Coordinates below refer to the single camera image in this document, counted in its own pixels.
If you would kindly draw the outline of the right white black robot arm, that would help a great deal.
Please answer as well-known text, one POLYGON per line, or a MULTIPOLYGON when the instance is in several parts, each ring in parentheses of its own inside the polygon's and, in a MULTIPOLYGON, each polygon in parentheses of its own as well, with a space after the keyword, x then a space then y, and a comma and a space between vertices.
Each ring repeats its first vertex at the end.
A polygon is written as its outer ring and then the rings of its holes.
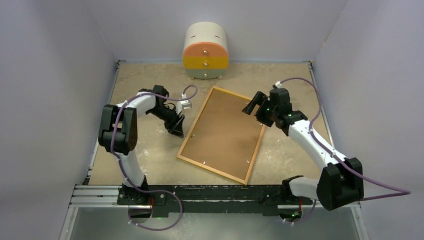
POLYGON ((269 95, 258 91, 242 110, 261 124, 276 126, 294 140, 320 169, 318 179, 297 175, 282 181, 280 196, 288 204, 300 197, 319 201, 328 211, 358 202, 364 197, 362 163, 348 158, 317 133, 300 110, 293 110, 290 94, 285 88, 273 88, 269 95))

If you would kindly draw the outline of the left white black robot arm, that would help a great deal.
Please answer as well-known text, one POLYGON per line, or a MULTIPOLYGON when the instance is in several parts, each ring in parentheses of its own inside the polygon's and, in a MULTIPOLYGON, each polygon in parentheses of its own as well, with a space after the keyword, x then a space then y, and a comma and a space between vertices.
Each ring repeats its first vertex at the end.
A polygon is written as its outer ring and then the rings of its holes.
POLYGON ((190 97, 182 92, 180 98, 174 99, 173 108, 168 107, 167 101, 172 101, 169 92, 162 85, 155 85, 152 89, 141 89, 122 103, 106 104, 102 109, 98 144, 115 156, 123 175, 123 186, 131 189, 129 197, 138 205, 146 203, 151 193, 135 154, 138 118, 151 114, 163 121, 169 134, 184 137, 182 110, 191 107, 190 97))

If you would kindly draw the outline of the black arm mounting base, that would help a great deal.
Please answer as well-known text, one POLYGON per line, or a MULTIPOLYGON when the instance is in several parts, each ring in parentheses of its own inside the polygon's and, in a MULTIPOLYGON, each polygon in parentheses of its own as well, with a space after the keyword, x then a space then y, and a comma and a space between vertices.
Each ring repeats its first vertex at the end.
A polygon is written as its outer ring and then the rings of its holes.
POLYGON ((300 216, 301 205, 311 205, 306 197, 289 196, 279 184, 271 185, 152 185, 148 193, 132 187, 118 188, 119 206, 152 207, 154 218, 170 213, 262 214, 266 217, 300 216))

